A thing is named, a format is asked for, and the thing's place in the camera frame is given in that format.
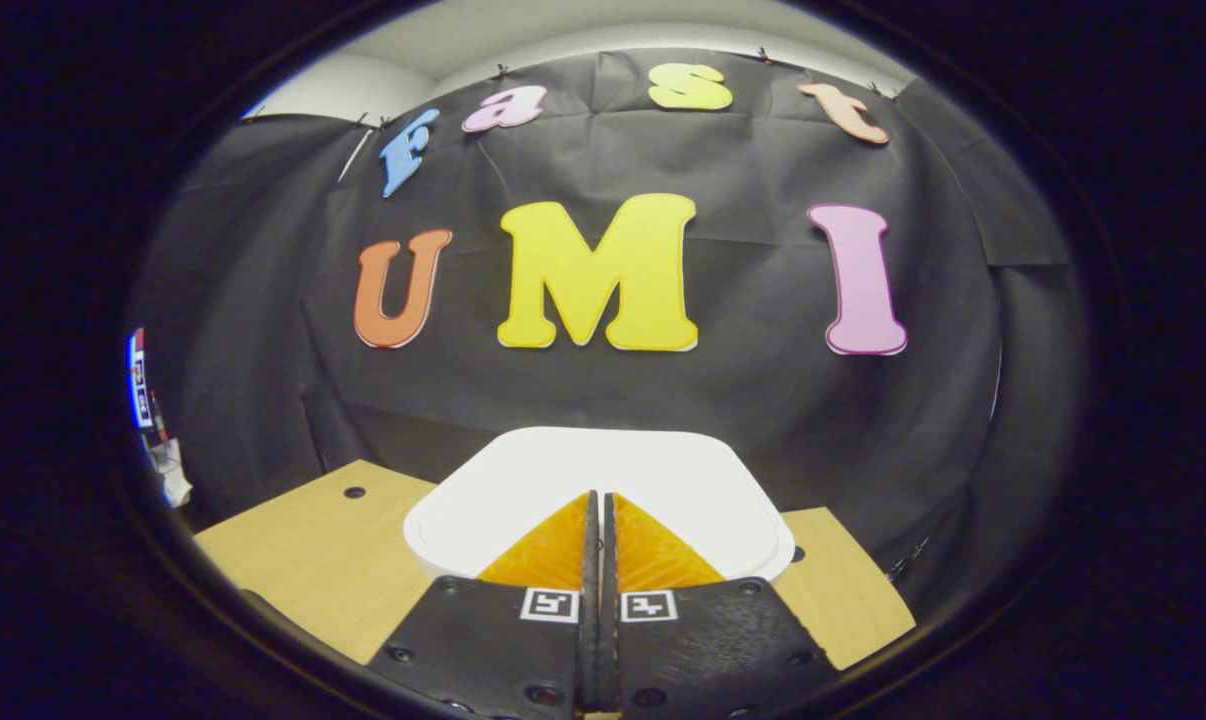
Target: black fabric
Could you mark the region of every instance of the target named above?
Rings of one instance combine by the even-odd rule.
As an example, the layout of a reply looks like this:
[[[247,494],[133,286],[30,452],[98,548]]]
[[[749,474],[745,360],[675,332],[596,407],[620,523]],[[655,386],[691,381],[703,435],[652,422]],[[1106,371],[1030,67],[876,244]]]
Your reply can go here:
[[[661,63],[716,68],[734,101],[714,113],[657,109],[646,74]],[[863,101],[891,141],[847,135],[800,94],[807,82]],[[534,122],[461,130],[486,96],[533,83],[549,89]],[[908,92],[935,95],[918,83]],[[423,165],[384,199],[377,154],[426,109],[440,115]],[[200,469],[195,492],[234,514],[361,457],[440,482],[490,439],[527,425],[698,432],[733,447],[778,509],[830,507],[883,569],[909,560],[900,583],[915,607],[952,568],[946,538],[967,539],[973,470],[1001,392],[1009,310],[990,263],[1060,263],[1064,254],[1043,248],[1065,246],[1054,224],[1041,223],[1032,186],[1002,182],[1014,168],[1000,164],[1001,150],[973,139],[973,125],[959,125],[959,140],[942,137],[954,118],[947,106],[892,103],[803,68],[636,49],[519,69],[439,96],[373,133],[352,160],[365,128],[305,118],[241,125],[187,187],[210,185],[232,163],[269,181],[223,186],[216,209],[175,205],[156,239],[156,258],[183,246],[228,253],[222,244],[235,242],[238,259],[215,287],[200,286],[210,300],[182,306],[165,305],[164,293],[187,270],[154,261],[152,277],[164,285],[146,288],[150,304],[137,315],[147,343],[154,338],[147,355],[160,397],[181,396],[170,425]],[[264,131],[283,135],[256,140]],[[270,144],[295,147],[292,160],[246,151]],[[994,209],[973,192],[988,178],[1006,192]],[[696,204],[684,281],[698,346],[614,349],[602,332],[615,318],[614,295],[584,347],[568,340],[549,300],[548,318],[560,326],[554,346],[502,347],[511,273],[502,215],[561,201],[595,246],[622,201],[644,192]],[[894,306],[909,332],[901,355],[826,346],[837,304],[829,242],[807,218],[815,204],[886,218]],[[233,213],[232,232],[218,213]],[[440,254],[423,330],[394,350],[367,346],[352,324],[361,251],[440,227],[453,240]],[[402,306],[410,258],[402,252],[391,264],[387,314]],[[182,320],[191,335],[164,345],[168,330],[153,318],[186,308],[197,308]],[[178,369],[160,386],[164,363]],[[1015,482],[1028,486],[1026,502],[1052,497],[1048,475],[1024,466]]]

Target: white wall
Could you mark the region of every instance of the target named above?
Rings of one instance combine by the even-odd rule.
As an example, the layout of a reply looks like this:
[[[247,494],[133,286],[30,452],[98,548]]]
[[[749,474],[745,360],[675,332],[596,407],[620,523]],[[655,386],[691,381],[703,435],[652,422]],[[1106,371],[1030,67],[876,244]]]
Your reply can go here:
[[[431,96],[434,78],[396,63],[341,51],[302,70],[246,115],[329,115],[365,124],[393,118]]]
[[[726,53],[754,55],[760,46],[767,49],[768,57],[773,60],[821,70],[821,72],[832,74],[835,77],[859,84],[868,86],[873,82],[879,90],[888,95],[895,95],[896,90],[904,88],[913,77],[904,69],[900,69],[898,72],[888,72],[870,68],[868,64],[847,58],[847,55],[753,29],[698,23],[640,23],[589,29],[589,31],[572,33],[533,45],[511,47],[502,54],[472,64],[459,72],[439,80],[431,90],[431,96],[444,95],[459,87],[466,87],[470,82],[494,76],[497,63],[509,68],[525,68],[525,65],[568,58],[568,55],[598,53],[601,49],[633,49],[634,47],[702,47],[702,49],[721,49]]]

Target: white plate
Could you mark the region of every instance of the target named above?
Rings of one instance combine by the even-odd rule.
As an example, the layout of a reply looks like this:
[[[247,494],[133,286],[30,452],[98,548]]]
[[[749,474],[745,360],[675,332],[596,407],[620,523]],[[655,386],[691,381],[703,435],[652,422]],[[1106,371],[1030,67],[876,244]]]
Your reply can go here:
[[[732,447],[675,432],[508,432],[417,503],[403,534],[431,575],[473,578],[591,488],[643,507],[727,579],[773,580],[794,557],[790,528]]]

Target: letter m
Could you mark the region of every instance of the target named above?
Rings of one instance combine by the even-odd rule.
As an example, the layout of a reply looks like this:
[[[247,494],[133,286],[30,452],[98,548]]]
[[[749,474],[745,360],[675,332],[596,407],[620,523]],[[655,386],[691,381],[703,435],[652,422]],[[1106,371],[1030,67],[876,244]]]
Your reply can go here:
[[[624,201],[598,247],[590,251],[557,201],[508,211],[500,227],[513,236],[510,318],[497,328],[507,347],[548,347],[541,287],[549,289],[568,336],[585,345],[603,306],[621,288],[607,338],[621,350],[681,351],[696,346],[696,324],[684,311],[683,232],[696,215],[686,197],[652,193]]]

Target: screw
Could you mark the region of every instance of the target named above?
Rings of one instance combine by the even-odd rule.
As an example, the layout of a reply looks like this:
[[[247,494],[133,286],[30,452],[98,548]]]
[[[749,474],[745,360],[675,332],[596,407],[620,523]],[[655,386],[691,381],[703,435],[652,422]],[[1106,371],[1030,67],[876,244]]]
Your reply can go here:
[[[557,706],[563,696],[554,687],[533,685],[533,687],[527,687],[527,699],[535,702],[537,706]]]
[[[655,707],[666,702],[666,691],[661,687],[644,687],[634,693],[634,706]]]
[[[411,662],[416,658],[416,652],[408,650],[405,646],[387,646],[385,651],[390,654],[390,657],[396,662]]]

